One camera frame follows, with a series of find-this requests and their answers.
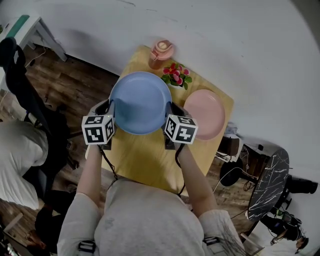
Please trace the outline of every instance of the gray t-shirt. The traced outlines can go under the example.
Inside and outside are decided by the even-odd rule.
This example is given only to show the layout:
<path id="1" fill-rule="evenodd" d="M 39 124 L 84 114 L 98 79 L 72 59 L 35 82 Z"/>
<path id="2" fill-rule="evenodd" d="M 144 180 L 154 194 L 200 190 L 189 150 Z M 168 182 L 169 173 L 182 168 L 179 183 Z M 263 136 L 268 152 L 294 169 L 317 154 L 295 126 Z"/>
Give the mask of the gray t-shirt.
<path id="1" fill-rule="evenodd" d="M 48 155 L 46 133 L 24 121 L 0 122 L 0 198 L 38 209 L 35 187 L 22 176 Z"/>
<path id="2" fill-rule="evenodd" d="M 118 180 L 107 192 L 102 217 L 89 197 L 76 194 L 64 219 L 57 250 L 59 256 L 75 256 L 80 242 L 92 240 L 95 256 L 201 256 L 212 252 L 203 240 L 223 238 L 226 227 L 243 248 L 227 211 L 211 210 L 198 219 L 173 193 Z"/>

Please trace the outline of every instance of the pink plate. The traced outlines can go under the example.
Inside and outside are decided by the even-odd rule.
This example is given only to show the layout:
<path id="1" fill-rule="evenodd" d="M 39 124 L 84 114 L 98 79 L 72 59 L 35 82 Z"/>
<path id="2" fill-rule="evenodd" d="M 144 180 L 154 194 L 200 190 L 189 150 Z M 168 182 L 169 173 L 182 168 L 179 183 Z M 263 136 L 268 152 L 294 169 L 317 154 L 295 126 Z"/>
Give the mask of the pink plate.
<path id="1" fill-rule="evenodd" d="M 198 123 L 196 138 L 208 141 L 215 138 L 225 124 L 225 108 L 221 99 L 213 91 L 196 90 L 184 103 L 192 118 Z"/>

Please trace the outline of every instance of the blue plate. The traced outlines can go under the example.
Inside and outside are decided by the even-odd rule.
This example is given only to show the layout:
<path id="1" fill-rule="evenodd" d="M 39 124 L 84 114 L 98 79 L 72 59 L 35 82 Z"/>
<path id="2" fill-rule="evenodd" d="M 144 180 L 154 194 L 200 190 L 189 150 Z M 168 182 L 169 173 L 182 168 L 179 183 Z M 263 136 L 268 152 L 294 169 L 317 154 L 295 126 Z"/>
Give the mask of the blue plate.
<path id="1" fill-rule="evenodd" d="M 148 72 L 134 72 L 120 79 L 110 99 L 115 103 L 115 123 L 135 135 L 158 130 L 165 123 L 166 107 L 172 102 L 165 82 Z"/>

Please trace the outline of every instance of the potted plant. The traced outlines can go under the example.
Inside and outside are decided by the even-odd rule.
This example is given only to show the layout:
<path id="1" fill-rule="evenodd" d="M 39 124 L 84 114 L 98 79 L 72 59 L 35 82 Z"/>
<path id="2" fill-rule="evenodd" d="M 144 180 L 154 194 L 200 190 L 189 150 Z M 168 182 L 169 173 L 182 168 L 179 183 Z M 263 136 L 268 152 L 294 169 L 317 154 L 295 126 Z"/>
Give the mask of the potted plant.
<path id="1" fill-rule="evenodd" d="M 188 89 L 188 83 L 192 82 L 190 71 L 182 64 L 172 63 L 163 68 L 161 79 L 168 85 L 177 89 Z"/>

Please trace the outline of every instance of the oval table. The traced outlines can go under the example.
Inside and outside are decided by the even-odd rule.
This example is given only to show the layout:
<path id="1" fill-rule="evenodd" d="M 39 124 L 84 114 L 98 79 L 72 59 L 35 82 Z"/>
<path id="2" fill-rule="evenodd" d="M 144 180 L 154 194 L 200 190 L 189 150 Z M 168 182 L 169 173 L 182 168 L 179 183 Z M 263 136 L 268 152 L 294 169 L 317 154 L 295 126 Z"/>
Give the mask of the oval table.
<path id="1" fill-rule="evenodd" d="M 269 159 L 253 190 L 248 218 L 259 221 L 271 211 L 284 191 L 289 174 L 289 155 L 285 149 L 277 150 Z"/>

